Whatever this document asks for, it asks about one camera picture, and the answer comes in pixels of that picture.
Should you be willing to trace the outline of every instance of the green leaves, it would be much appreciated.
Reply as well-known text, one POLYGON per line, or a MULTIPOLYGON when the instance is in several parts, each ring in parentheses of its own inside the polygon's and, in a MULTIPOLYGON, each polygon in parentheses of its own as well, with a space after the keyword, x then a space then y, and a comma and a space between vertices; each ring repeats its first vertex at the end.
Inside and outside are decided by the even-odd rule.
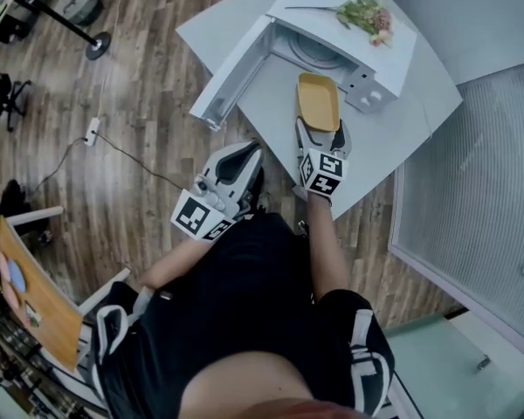
POLYGON ((343 13, 336 12, 335 17, 343 26, 345 26, 348 30, 351 30, 351 28, 349 27, 349 19, 343 13))
POLYGON ((379 32, 375 26, 375 17, 382 8, 376 0, 348 0, 337 7, 336 17, 347 28, 348 24, 354 24, 373 35, 379 32))

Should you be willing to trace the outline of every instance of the white table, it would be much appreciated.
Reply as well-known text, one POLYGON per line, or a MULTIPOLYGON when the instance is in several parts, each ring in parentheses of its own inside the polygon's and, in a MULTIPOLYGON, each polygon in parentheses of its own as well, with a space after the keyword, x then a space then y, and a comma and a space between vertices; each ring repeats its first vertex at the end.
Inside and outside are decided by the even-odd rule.
MULTIPOLYGON (((198 14, 177 32, 211 73, 275 0, 224 0, 198 14)), ((392 0, 380 0, 417 31, 392 0)), ((246 118, 297 182, 294 95, 300 67, 271 56, 238 101, 246 118)), ((343 102, 340 116, 351 134, 348 177, 333 195, 334 218, 351 208, 426 141, 461 102, 456 86, 424 37, 417 42, 398 101, 378 113, 362 114, 343 102)))

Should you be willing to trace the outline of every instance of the office chair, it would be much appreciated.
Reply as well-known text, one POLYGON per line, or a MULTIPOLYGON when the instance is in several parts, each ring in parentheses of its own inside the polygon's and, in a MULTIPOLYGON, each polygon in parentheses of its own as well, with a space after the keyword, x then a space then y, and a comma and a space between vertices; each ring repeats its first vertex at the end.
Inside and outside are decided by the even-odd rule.
POLYGON ((30 80, 15 81, 12 85, 10 76, 0 74, 0 115, 4 111, 8 114, 8 132, 13 132, 17 117, 25 115, 27 93, 24 90, 30 85, 30 80))

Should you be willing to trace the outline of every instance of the yellow plate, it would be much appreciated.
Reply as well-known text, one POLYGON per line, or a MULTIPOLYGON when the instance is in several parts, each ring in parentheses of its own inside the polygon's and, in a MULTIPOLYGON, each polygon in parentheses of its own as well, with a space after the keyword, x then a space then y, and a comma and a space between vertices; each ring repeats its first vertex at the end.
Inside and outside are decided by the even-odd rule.
POLYGON ((335 132, 340 128, 338 89, 331 78, 314 73, 299 75, 297 116, 312 129, 335 132))

